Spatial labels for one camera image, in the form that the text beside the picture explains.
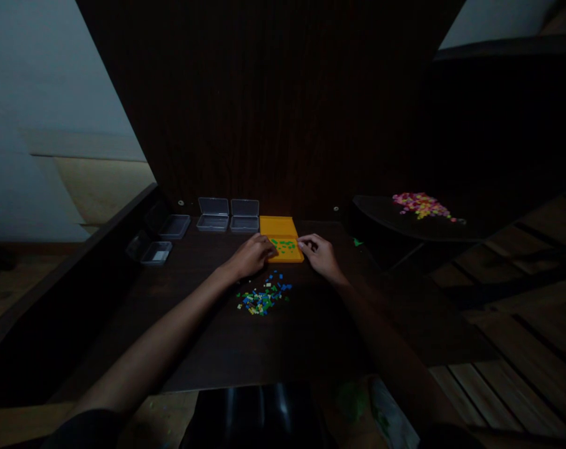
colorful beads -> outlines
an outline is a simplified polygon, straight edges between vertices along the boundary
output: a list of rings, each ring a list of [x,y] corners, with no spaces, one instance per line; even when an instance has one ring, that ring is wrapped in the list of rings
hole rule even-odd
[[[263,292],[258,292],[254,289],[251,293],[237,293],[236,297],[243,296],[243,301],[241,304],[237,305],[237,309],[241,309],[243,305],[251,315],[265,316],[268,315],[268,309],[274,307],[276,301],[282,298],[283,291],[291,290],[293,287],[291,284],[280,284],[279,282],[276,286],[272,282],[267,282],[272,279],[272,275],[268,277],[263,285],[265,290]],[[279,274],[279,279],[283,279],[283,275]],[[289,301],[289,297],[285,296],[285,301]]]
[[[421,220],[429,215],[436,215],[446,217],[453,223],[457,221],[457,219],[451,216],[449,210],[443,206],[439,200],[428,196],[424,192],[404,192],[400,195],[393,195],[393,202],[403,206],[403,210],[399,212],[400,214],[404,215],[409,211],[412,211],[417,215],[417,220]]]

orange box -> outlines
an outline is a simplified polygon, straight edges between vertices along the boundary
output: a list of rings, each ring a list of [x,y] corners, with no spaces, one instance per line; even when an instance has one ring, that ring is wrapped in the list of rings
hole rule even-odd
[[[268,262],[303,262],[303,253],[297,244],[298,235],[293,217],[260,215],[260,234],[267,236],[278,251],[278,255],[268,259]]]

clear plastic box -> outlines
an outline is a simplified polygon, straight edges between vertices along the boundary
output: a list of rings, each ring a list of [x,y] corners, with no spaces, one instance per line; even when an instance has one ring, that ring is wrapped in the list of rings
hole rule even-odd
[[[160,201],[145,215],[147,226],[163,239],[182,239],[191,223],[189,215],[171,214],[167,205]]]
[[[228,226],[228,200],[226,198],[198,198],[202,216],[197,222],[200,231],[225,232]]]
[[[255,234],[260,231],[260,202],[258,200],[231,200],[231,231]]]
[[[145,231],[139,231],[127,245],[125,252],[135,262],[141,265],[164,265],[170,250],[171,242],[152,241]]]

person's arm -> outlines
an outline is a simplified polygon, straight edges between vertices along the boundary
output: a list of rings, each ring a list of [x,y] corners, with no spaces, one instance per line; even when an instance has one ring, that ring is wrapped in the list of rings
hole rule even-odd
[[[343,299],[379,375],[418,434],[422,435],[436,423],[465,427],[439,384],[406,341],[349,283],[334,258],[333,245],[317,234],[300,237],[298,242],[312,267]]]
[[[238,280],[260,270],[276,252],[255,234],[202,284],[148,329],[83,395],[67,418],[86,410],[134,411],[162,378],[216,300]]]

right hand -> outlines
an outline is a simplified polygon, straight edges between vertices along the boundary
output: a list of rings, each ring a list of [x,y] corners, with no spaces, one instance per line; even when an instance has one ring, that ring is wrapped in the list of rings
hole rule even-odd
[[[334,258],[333,245],[318,234],[310,234],[297,239],[299,247],[306,255],[312,268],[329,282],[341,282],[345,276]]]

